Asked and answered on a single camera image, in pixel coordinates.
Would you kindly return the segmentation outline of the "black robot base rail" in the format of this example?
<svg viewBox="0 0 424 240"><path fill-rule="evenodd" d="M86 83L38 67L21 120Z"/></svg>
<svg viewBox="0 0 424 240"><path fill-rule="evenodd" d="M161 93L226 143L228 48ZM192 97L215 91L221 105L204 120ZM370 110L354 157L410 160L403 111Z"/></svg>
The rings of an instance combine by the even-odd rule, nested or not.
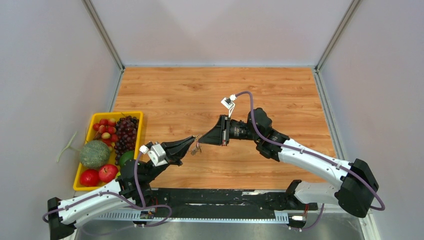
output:
<svg viewBox="0 0 424 240"><path fill-rule="evenodd" d="M309 210L318 210L316 203L301 203L294 191L256 191L237 189L157 188L147 191L147 207L164 205L165 208L143 210L111 216L117 219L170 220L192 222L266 222L274 221L301 228L306 224Z"/></svg>

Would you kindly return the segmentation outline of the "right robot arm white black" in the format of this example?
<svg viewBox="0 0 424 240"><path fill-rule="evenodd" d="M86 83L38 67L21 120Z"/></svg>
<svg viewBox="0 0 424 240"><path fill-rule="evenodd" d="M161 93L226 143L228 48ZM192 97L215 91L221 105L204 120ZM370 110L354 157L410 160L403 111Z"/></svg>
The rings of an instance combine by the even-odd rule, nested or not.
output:
<svg viewBox="0 0 424 240"><path fill-rule="evenodd" d="M349 162L301 145L275 130L262 108L249 112L246 122L220 115L217 124L198 142L226 146L231 139L252 140L263 157L297 166L325 180L324 183L293 181L285 195L286 204L292 209L309 203L337 205L358 218L364 218L369 209L385 210L377 194L379 184L365 161L357 158Z"/></svg>

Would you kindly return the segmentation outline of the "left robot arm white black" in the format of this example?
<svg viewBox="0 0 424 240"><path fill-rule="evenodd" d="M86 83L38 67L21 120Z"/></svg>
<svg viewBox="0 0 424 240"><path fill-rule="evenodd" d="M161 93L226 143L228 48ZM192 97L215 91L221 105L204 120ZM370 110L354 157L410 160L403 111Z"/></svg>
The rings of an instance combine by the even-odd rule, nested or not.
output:
<svg viewBox="0 0 424 240"><path fill-rule="evenodd" d="M195 140L192 135L177 141L149 142L138 149L138 156L148 155L149 161L126 161L116 179L79 197L49 199L42 219L48 224L50 239L66 238L90 220L119 208L149 209L153 201L150 183L169 166L181 166Z"/></svg>

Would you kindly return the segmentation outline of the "metal keyring with keys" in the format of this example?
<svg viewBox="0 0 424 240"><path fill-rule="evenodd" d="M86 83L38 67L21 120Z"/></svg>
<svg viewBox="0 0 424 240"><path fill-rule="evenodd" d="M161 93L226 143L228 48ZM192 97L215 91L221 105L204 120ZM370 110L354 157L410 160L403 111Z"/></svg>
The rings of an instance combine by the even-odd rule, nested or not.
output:
<svg viewBox="0 0 424 240"><path fill-rule="evenodd" d="M203 136L203 134L198 134L196 137L195 137L195 141L194 141L194 145L193 145L193 148L191 149L191 151L190 151L190 154L192 155L192 156L195 156L196 154L201 154L202 153L202 148L201 148L201 145L200 145L200 143L199 143L199 140L200 140L200 138Z"/></svg>

